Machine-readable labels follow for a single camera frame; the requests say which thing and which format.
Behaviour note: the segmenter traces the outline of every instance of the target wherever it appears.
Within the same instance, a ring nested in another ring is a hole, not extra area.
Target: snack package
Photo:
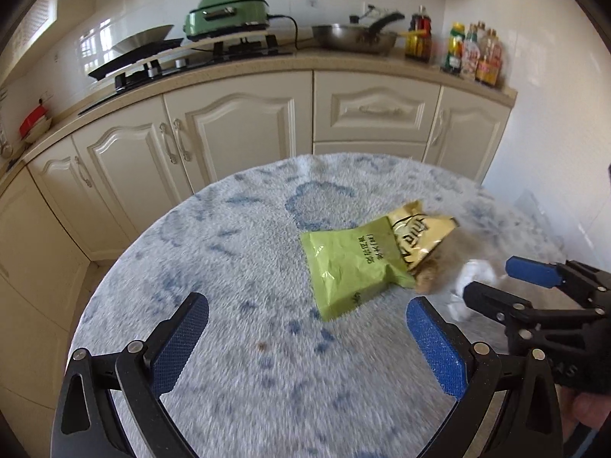
[[[388,284],[415,285],[386,216],[355,229],[305,232],[301,244],[324,321],[357,308]]]
[[[406,203],[387,217],[408,270],[414,270],[445,236],[458,227],[456,220],[448,215],[432,217],[422,213],[419,200]]]

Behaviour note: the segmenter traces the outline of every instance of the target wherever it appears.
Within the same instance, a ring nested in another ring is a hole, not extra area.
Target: round table
[[[97,355],[146,339],[198,291],[209,324],[161,401],[199,456],[416,456],[454,401],[405,326],[413,290],[391,287],[323,323],[299,234],[364,224],[417,199],[460,224],[436,250],[442,272],[429,296],[446,320],[467,260],[500,271],[511,255],[564,258],[527,217],[443,169],[391,156],[302,156],[227,177],[160,218],[108,272],[72,349]],[[553,292],[512,279],[503,289],[536,307],[554,302]],[[475,315],[459,326],[472,342],[506,349],[499,324]],[[120,393],[115,401],[137,456],[149,456]]]

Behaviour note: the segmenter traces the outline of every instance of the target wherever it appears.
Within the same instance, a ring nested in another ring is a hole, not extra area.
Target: crumpled white tissue
[[[462,322],[473,315],[473,310],[468,308],[462,299],[464,288],[468,284],[477,281],[496,287],[500,280],[505,277],[506,275],[497,277],[493,266],[488,260],[469,260],[462,266],[456,279],[456,292],[452,294],[450,304],[448,305],[451,317],[457,322]]]

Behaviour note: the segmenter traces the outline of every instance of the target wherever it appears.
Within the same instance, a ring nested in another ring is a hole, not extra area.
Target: blue gripper pad
[[[520,281],[530,282],[548,289],[562,284],[562,277],[560,277],[554,265],[518,256],[513,256],[506,261],[505,272],[514,279],[520,279]]]
[[[456,326],[445,322],[422,296],[409,302],[406,320],[407,328],[418,343],[444,393],[460,400],[468,385],[469,374],[465,357],[470,357],[470,354],[467,339]]]
[[[209,308],[206,296],[191,293],[194,294],[197,297],[189,311],[151,363],[151,390],[157,398],[174,388],[193,348],[208,324]]]

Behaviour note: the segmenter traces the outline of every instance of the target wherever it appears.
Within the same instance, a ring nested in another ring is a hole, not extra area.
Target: human hand
[[[611,413],[611,396],[604,394],[579,393],[566,387],[560,388],[560,416],[562,435],[566,441],[578,423],[596,429],[605,423]]]

